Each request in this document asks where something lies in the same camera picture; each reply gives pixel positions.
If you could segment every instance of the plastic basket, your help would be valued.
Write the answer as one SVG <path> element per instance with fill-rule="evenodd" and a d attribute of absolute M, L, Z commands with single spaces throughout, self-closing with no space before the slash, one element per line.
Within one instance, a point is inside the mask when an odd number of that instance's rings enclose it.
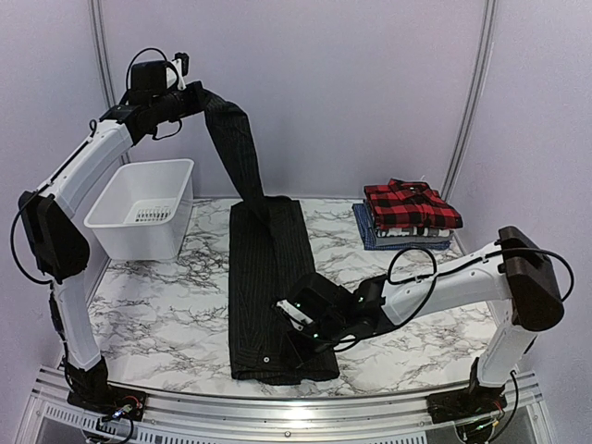
<path fill-rule="evenodd" d="M 120 167 L 84 219 L 112 259 L 158 261 L 179 254 L 191 217 L 190 159 Z"/>

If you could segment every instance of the folded cloth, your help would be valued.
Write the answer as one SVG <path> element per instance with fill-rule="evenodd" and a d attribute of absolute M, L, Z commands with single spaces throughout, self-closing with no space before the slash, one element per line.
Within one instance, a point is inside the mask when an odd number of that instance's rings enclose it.
<path fill-rule="evenodd" d="M 388 185 L 364 187 L 376 226 L 390 228 L 463 227 L 463 218 L 425 182 L 391 179 Z"/>
<path fill-rule="evenodd" d="M 417 236 L 424 238 L 448 238 L 451 234 L 450 229 L 437 229 L 437 228 L 422 228 L 422 227 L 409 227 L 409 228 L 389 228 L 380 229 L 376 228 L 376 236 L 379 238 L 390 238 L 390 237 L 409 237 Z"/>
<path fill-rule="evenodd" d="M 228 347 L 231 375 L 266 384 L 299 384 L 339 376 L 333 351 L 302 366 L 282 353 L 290 326 L 278 319 L 275 303 L 315 271 L 302 209 L 287 197 L 267 197 L 247 115 L 237 105 L 204 92 L 205 124 L 243 202 L 230 210 Z"/>
<path fill-rule="evenodd" d="M 448 238 L 427 238 L 427 237 L 400 237 L 388 238 L 390 241 L 401 243 L 392 243 L 390 245 L 379 245 L 384 239 L 378 239 L 374 230 L 374 222 L 371 215 L 363 203 L 355 203 L 352 207 L 355 215 L 355 222 L 360 232 L 360 238 L 364 244 L 364 249 L 369 251 L 390 251 L 401 250 L 403 248 L 417 247 L 428 248 L 431 250 L 446 250 L 450 247 L 450 237 Z"/>

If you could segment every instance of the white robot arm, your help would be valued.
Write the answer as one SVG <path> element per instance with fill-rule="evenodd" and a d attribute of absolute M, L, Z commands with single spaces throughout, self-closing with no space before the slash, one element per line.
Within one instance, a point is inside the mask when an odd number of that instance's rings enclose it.
<path fill-rule="evenodd" d="M 354 293 L 316 273 L 303 277 L 289 297 L 277 303 L 293 326 L 283 341 L 285 359 L 303 364 L 326 349 L 388 334 L 423 315 L 504 301 L 501 324 L 475 360 L 469 387 L 431 395 L 428 406 L 435 423 L 493 411 L 496 403 L 505 406 L 502 393 L 511 370 L 537 334 L 557 325 L 564 314 L 549 256 L 568 265 L 514 227 L 502 228 L 495 242 L 443 265 L 423 251 L 433 261 L 432 270 L 391 276 L 402 251 L 386 275 L 365 280 Z"/>
<path fill-rule="evenodd" d="M 199 81 L 185 84 L 189 57 L 178 53 L 172 61 L 142 62 L 130 66 L 130 87 L 119 105 L 99 121 L 92 121 L 91 134 L 36 191 L 25 191 L 18 202 L 25 232 L 40 271 L 52 279 L 50 308 L 55 329 L 66 351 L 65 370 L 72 388 L 68 401 L 74 405 L 107 412 L 126 396 L 138 400 L 144 394 L 107 384 L 105 359 L 94 340 L 85 301 L 84 270 L 88 242 L 72 224 L 80 203 L 106 170 L 144 136 L 156 139 L 160 123 L 179 122 L 204 109 L 204 90 Z M 134 409 L 142 418 L 142 409 Z"/>

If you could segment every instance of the folded clothes stack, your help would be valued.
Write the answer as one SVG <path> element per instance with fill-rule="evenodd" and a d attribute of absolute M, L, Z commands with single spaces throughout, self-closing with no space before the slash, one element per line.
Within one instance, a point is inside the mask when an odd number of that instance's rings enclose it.
<path fill-rule="evenodd" d="M 353 206 L 366 250 L 424 247 L 445 250 L 463 218 L 425 182 L 391 179 L 364 187 L 364 203 Z"/>

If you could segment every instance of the white marble surface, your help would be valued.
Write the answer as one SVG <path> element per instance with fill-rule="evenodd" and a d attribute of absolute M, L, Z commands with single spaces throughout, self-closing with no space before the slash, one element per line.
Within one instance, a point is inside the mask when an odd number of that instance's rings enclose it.
<path fill-rule="evenodd" d="M 90 312 L 110 379 L 195 393 L 343 396 L 384 393 L 465 380 L 495 323 L 484 303 L 431 314 L 404 329 L 338 354 L 341 376 L 272 387 L 230 377 L 228 361 L 228 216 L 233 200 L 203 200 L 194 208 L 177 261 L 113 261 Z M 392 252 L 365 252 L 353 201 L 303 200 L 317 271 L 353 290 L 385 272 Z M 439 262 L 460 255 L 456 245 Z M 401 268 L 425 266 L 409 252 Z"/>

